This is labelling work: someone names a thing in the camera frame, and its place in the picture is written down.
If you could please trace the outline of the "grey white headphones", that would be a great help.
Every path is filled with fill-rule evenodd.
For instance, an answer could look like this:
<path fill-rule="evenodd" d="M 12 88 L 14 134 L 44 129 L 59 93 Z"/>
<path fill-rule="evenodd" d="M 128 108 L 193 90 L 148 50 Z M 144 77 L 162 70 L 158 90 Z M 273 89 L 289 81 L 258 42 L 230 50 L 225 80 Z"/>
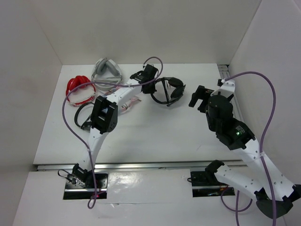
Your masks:
<path fill-rule="evenodd" d="M 91 81 L 101 82 L 95 86 L 99 91 L 106 92 L 122 83 L 122 71 L 112 59 L 100 58 L 94 66 Z"/>

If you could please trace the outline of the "pink blue cat-ear headphones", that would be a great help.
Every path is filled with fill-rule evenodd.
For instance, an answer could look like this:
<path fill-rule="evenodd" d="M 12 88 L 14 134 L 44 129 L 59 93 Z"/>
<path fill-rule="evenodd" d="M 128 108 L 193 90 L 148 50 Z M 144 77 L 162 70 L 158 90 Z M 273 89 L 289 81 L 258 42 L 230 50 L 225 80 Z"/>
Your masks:
<path fill-rule="evenodd" d="M 112 88 L 112 89 L 106 91 L 103 95 L 105 97 L 107 97 L 109 95 L 112 95 L 113 93 L 115 93 L 119 89 L 121 89 L 121 87 Z M 138 96 L 133 96 L 131 99 L 127 100 L 126 102 L 123 103 L 123 105 L 121 105 L 119 107 L 119 114 L 123 114 L 128 109 L 130 109 L 132 106 L 134 106 L 135 104 L 137 104 L 137 103 L 139 103 L 141 101 L 142 100 Z"/>

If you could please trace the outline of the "red headphones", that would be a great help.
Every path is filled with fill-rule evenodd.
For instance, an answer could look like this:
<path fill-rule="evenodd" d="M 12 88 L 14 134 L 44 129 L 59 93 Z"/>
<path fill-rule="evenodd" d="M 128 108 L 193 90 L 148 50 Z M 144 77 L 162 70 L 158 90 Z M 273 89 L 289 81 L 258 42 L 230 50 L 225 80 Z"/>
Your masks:
<path fill-rule="evenodd" d="M 69 93 L 71 93 L 72 90 L 74 90 L 74 92 L 72 92 L 67 98 L 69 105 L 79 107 L 94 100 L 96 95 L 96 88 L 93 84 L 83 85 L 79 87 L 80 85 L 89 82 L 91 82 L 91 80 L 84 75 L 78 75 L 68 81 L 65 95 L 67 96 Z"/>

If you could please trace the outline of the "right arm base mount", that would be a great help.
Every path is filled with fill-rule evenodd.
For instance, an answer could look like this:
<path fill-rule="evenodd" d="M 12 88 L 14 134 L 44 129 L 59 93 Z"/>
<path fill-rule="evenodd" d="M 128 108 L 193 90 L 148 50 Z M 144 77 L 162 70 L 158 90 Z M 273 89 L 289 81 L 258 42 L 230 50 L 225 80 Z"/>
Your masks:
<path fill-rule="evenodd" d="M 218 182 L 206 171 L 191 171 L 187 181 L 191 183 L 193 197 L 217 197 L 221 194 L 225 196 L 235 195 L 233 187 Z"/>

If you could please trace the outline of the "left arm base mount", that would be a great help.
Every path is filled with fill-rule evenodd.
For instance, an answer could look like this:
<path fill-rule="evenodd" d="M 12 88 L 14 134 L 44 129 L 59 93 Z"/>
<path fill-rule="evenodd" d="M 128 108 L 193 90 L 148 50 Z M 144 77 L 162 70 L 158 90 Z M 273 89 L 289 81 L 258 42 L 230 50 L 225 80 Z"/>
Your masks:
<path fill-rule="evenodd" d="M 86 182 L 64 169 L 59 169 L 58 176 L 65 179 L 64 200 L 89 200 L 95 194 L 93 177 L 90 176 Z M 108 173 L 96 173 L 97 199 L 107 199 Z"/>

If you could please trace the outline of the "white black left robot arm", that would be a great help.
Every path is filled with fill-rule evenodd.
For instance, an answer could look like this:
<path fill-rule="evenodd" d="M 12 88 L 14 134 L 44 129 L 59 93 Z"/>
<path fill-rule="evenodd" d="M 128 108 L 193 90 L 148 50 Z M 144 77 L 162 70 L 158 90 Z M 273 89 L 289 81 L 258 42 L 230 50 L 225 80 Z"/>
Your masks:
<path fill-rule="evenodd" d="M 119 108 L 123 104 L 141 92 L 153 96 L 156 92 L 155 85 L 158 82 L 169 84 L 175 88 L 165 102 L 167 106 L 174 104 L 183 96 L 186 85 L 180 79 L 175 77 L 156 79 L 156 75 L 159 75 L 158 69 L 147 64 L 143 70 L 132 74 L 127 83 L 119 86 L 119 89 L 112 94 L 96 98 L 90 121 L 87 123 L 90 131 L 88 141 L 84 143 L 87 148 L 87 157 L 72 168 L 72 174 L 76 177 L 78 185 L 83 188 L 96 188 L 95 160 L 105 138 L 116 128 Z"/>

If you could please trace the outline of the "small black headphones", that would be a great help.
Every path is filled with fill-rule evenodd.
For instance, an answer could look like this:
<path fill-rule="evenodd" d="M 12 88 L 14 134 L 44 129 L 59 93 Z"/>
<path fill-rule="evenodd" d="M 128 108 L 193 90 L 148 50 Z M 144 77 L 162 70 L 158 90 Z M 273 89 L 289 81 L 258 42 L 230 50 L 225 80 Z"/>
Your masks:
<path fill-rule="evenodd" d="M 91 121 L 91 114 L 94 107 L 94 103 L 85 103 L 81 105 L 75 115 L 74 115 L 74 123 L 75 125 L 84 131 L 90 131 L 92 121 Z"/>

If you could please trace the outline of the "aluminium table edge rail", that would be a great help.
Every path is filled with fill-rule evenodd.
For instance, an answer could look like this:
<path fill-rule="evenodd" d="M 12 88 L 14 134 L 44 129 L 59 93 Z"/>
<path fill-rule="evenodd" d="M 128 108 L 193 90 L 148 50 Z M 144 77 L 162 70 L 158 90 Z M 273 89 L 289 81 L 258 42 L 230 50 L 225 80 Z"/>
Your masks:
<path fill-rule="evenodd" d="M 204 168 L 212 161 L 176 161 L 176 162 L 143 162 L 143 163 L 110 163 L 96 164 L 96 170 L 150 170 L 150 169 L 193 169 Z M 72 170 L 72 164 L 38 165 L 37 171 Z"/>

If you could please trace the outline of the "black headset with microphone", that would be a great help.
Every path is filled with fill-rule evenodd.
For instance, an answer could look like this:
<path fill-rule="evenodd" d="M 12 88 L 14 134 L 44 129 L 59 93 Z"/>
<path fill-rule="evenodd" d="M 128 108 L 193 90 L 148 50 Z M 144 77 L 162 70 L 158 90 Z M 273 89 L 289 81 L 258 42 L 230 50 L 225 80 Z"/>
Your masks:
<path fill-rule="evenodd" d="M 179 101 L 182 98 L 186 85 L 184 85 L 184 83 L 180 79 L 175 77 L 162 77 L 155 81 L 156 84 L 159 82 L 161 82 L 163 85 L 166 101 L 159 101 L 153 94 L 151 94 L 150 95 L 151 98 L 156 103 L 170 107 L 172 104 L 174 104 L 175 102 Z M 166 87 L 168 85 L 174 88 L 171 95 L 169 95 L 167 92 Z"/>

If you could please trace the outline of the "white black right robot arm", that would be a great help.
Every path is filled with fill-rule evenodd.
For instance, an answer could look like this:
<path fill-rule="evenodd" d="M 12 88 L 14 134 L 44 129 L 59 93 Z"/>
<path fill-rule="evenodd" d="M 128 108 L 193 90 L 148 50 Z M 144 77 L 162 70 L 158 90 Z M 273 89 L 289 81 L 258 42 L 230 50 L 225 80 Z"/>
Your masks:
<path fill-rule="evenodd" d="M 265 216 L 279 218 L 291 210 L 294 201 L 300 199 L 301 186 L 289 181 L 268 156 L 260 152 L 260 144 L 253 132 L 234 118 L 232 98 L 233 95 L 213 95 L 213 90 L 198 86 L 189 106 L 193 107 L 199 99 L 202 101 L 198 110 L 205 113 L 209 129 L 254 171 L 257 178 L 251 179 L 215 160 L 206 167 L 205 179 L 211 185 L 221 182 L 234 187 L 255 200 Z"/>

